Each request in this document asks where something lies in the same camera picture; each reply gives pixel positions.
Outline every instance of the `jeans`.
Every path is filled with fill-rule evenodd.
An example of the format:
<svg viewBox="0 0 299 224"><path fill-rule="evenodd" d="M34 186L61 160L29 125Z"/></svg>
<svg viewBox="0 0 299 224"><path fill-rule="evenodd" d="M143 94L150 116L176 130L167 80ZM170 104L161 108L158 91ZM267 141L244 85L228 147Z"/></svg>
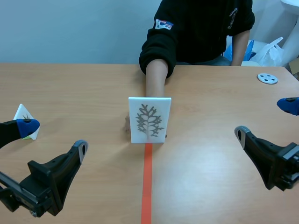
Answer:
<svg viewBox="0 0 299 224"><path fill-rule="evenodd" d="M226 57L218 56L211 61L206 62L197 62L197 63L186 63L186 62L177 62L177 65L211 65L211 66L230 66L231 62Z"/></svg>

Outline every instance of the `screw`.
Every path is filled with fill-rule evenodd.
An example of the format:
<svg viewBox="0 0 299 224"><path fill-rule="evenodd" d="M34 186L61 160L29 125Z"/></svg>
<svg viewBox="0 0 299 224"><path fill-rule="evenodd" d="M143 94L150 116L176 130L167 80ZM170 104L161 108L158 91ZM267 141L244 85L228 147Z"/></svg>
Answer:
<svg viewBox="0 0 299 224"><path fill-rule="evenodd" d="M37 213L36 213L35 211L30 211L30 214L31 214L34 218L37 217Z"/></svg>

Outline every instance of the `plastic bag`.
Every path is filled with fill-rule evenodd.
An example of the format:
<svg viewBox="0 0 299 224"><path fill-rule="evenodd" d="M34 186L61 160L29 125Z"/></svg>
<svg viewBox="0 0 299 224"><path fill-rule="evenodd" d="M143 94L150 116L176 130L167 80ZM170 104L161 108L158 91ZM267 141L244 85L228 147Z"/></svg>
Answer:
<svg viewBox="0 0 299 224"><path fill-rule="evenodd" d="M282 41L282 39L283 37L280 37L272 43L268 43L259 52L257 52L256 55L250 59L250 61L257 62L263 67L283 66L282 58L284 50L277 45Z"/></svg>
<svg viewBox="0 0 299 224"><path fill-rule="evenodd" d="M252 48L254 45L254 41L250 41L250 43L247 46L243 61L249 61ZM224 52L224 55L228 60L232 61L233 60L233 46L230 44L227 50Z"/></svg>

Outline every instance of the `blue fingertip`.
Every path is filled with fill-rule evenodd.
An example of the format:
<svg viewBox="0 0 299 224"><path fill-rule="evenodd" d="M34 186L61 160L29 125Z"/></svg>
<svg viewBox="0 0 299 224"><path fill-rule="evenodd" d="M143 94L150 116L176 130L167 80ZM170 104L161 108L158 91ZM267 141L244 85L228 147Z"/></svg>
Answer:
<svg viewBox="0 0 299 224"><path fill-rule="evenodd" d="M287 101L286 99L287 98L280 99L277 102L277 106L281 110L283 110L287 113L298 116L299 115L299 98L294 101L291 101L291 102Z"/></svg>
<svg viewBox="0 0 299 224"><path fill-rule="evenodd" d="M38 120L31 119L30 122L25 122L23 119L17 119L17 125L19 128L20 137L26 138L28 135L37 131L40 126Z"/></svg>

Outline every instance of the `round metal disc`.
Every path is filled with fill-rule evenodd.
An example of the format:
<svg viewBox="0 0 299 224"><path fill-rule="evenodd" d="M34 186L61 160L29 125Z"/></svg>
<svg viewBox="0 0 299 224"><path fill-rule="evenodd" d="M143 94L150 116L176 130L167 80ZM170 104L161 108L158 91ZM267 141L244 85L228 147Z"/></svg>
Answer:
<svg viewBox="0 0 299 224"><path fill-rule="evenodd" d="M278 78L276 78L276 76L268 73L258 74L257 79L266 84L276 84L278 82Z"/></svg>

